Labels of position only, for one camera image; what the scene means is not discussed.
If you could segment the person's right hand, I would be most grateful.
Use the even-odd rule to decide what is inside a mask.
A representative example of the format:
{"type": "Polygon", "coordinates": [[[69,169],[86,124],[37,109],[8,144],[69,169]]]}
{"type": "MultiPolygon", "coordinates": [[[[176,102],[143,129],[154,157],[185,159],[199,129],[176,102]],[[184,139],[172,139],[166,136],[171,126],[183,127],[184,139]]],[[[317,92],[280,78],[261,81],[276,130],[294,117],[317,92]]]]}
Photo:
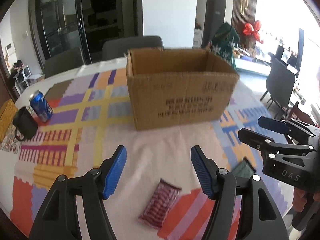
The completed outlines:
{"type": "Polygon", "coordinates": [[[302,212],[307,203],[306,192],[295,187],[292,205],[295,211],[302,212]]]}

